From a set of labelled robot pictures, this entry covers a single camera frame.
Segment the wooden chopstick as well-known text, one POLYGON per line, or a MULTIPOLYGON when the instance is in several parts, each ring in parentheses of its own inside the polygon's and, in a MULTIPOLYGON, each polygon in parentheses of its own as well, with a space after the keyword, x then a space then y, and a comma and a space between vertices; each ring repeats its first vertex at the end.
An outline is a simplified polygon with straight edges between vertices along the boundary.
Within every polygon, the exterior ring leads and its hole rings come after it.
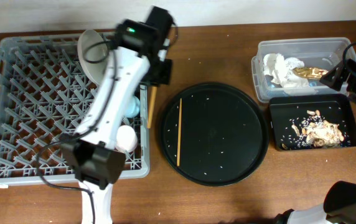
POLYGON ((179 120, 177 134, 177 167, 180 166, 180 147, 181 147, 181 130, 182 130, 182 98, 179 101, 179 120))
POLYGON ((147 123, 148 129, 151 129, 151 125, 152 125, 152 117, 154 114, 154 105, 155 105, 155 100, 156 100, 156 94, 157 94, 157 87, 152 86, 151 87, 151 96, 150 96, 149 106, 148 106, 148 123, 147 123))

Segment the gold foil wrapper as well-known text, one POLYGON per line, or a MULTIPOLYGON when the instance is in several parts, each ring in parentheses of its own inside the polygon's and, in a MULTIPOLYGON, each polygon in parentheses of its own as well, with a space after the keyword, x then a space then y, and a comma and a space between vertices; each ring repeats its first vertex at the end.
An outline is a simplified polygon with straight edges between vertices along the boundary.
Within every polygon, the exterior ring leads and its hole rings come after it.
POLYGON ((310 80, 320 80, 328 72, 328 70, 316 67, 302 67, 293 69, 293 73, 296 76, 310 80))

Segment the blue plastic cup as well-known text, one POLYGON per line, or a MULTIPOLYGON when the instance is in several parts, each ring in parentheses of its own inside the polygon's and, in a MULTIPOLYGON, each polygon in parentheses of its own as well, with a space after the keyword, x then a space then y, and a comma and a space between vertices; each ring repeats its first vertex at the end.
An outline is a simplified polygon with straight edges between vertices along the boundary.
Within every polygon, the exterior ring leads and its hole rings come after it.
POLYGON ((140 100, 136 96, 132 96, 126 105, 124 112, 124 117, 126 118, 135 118, 140 113, 140 100))

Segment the white paper napkin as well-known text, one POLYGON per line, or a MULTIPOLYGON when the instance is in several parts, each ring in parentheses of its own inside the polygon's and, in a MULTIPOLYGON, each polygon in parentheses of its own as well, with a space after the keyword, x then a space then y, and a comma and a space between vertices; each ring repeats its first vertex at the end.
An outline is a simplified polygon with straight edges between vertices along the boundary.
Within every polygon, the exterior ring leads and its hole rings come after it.
POLYGON ((306 78, 294 74, 295 68, 303 67, 305 67, 303 61, 295 57, 285 58, 282 54, 267 54, 263 58, 263 74, 272 78, 272 83, 283 88, 309 86, 306 78))

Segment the peanut shells and rice scraps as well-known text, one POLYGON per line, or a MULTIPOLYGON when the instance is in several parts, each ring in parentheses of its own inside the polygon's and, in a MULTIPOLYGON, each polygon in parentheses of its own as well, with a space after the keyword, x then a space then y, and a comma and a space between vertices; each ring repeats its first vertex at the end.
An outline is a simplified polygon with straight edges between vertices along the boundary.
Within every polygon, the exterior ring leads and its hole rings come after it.
POLYGON ((328 121, 319 110, 307 110, 305 117, 290 118, 284 130, 289 132, 279 139, 284 151, 342 147, 348 137, 340 130, 340 124, 328 121))

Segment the grey round plate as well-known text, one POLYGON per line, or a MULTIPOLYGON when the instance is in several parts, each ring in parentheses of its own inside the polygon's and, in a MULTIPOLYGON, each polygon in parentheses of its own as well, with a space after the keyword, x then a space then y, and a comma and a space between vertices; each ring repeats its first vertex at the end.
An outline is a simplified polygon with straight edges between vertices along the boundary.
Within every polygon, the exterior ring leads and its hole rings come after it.
POLYGON ((84 74, 92 83, 100 85, 109 53, 107 40, 95 30, 86 30, 78 39, 77 52, 84 74))

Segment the pink plastic cup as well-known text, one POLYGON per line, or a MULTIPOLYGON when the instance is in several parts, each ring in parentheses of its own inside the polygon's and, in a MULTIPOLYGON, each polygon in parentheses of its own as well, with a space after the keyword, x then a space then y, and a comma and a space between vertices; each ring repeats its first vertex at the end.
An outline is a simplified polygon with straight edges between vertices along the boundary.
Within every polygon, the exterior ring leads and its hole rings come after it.
POLYGON ((120 152, 133 152, 138 145, 138 137, 131 126, 122 125, 116 135, 116 148, 120 152))

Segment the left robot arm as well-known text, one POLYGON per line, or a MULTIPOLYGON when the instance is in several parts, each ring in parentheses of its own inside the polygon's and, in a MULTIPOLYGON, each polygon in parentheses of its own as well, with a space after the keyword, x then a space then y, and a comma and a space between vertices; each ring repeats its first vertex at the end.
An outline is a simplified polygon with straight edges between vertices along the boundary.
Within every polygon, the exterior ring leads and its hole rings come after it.
POLYGON ((166 54, 174 25, 168 10, 154 6, 145 22, 127 19, 117 26, 95 100, 75 134, 60 145, 82 193, 82 223, 112 222, 113 184, 137 144, 134 129, 121 122, 140 84, 169 84, 172 60, 166 54))

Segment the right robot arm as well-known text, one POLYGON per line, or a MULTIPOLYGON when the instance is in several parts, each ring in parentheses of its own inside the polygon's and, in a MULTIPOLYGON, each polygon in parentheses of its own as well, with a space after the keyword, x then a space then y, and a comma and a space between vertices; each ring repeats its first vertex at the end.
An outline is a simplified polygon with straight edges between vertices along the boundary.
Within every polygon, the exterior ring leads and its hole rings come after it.
MULTIPOLYGON (((322 77, 322 84, 338 89, 346 80, 348 91, 356 96, 356 62, 346 58, 344 50, 338 72, 328 72, 322 77)), ((307 210, 287 210, 278 214, 274 223, 356 223, 356 184, 338 181, 328 191, 324 203, 307 210)))

